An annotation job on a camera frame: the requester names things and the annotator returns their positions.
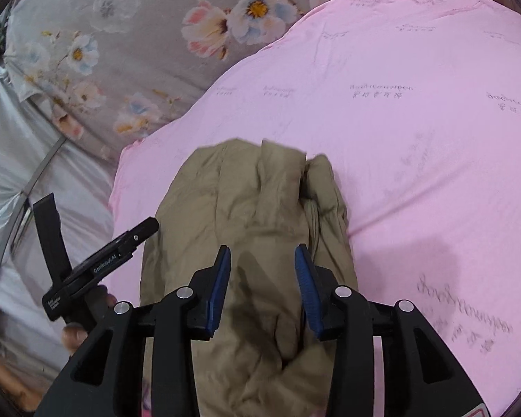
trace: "folded clothing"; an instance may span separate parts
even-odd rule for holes
[[[309,246],[341,284],[357,288],[357,279],[330,163],[305,159],[270,142],[198,149],[158,209],[160,231],[145,246],[143,304],[188,284],[220,245],[232,252],[220,328],[210,342],[192,344],[203,417],[306,417],[326,405],[334,343],[306,329],[296,246]],[[150,350],[146,359],[150,365]]]
[[[328,157],[359,291],[412,300],[500,416],[521,390],[521,16],[490,0],[325,3],[124,151],[117,233],[156,213],[197,147],[236,137]],[[139,276],[137,253],[109,278],[116,296],[136,297]]]

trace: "human hand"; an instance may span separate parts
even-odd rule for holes
[[[116,297],[111,294],[108,294],[106,299],[109,308],[113,308],[118,302]],[[81,327],[81,325],[78,325],[77,323],[68,324],[61,332],[61,344],[64,345],[64,348],[69,351],[69,355],[72,356],[73,353],[76,352],[77,348],[79,348],[85,341],[87,336],[87,332]]]

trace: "pink fabric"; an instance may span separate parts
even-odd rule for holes
[[[155,214],[193,150],[234,137],[328,156],[360,291],[412,300],[500,416],[521,390],[521,16],[490,0],[316,8],[125,149],[117,233]],[[108,278],[119,299],[137,302],[141,258]]]

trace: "silver screw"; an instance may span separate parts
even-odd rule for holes
[[[403,300],[399,302],[399,308],[404,312],[411,312],[415,306],[413,306],[411,301]]]
[[[114,306],[114,312],[118,315],[124,314],[129,310],[129,302],[120,301]]]
[[[340,298],[349,298],[351,294],[353,293],[351,291],[351,288],[345,287],[345,286],[339,286],[335,289],[336,295],[338,295]]]
[[[175,294],[178,295],[178,298],[181,298],[183,300],[193,295],[193,289],[189,287],[182,287],[179,288]]]

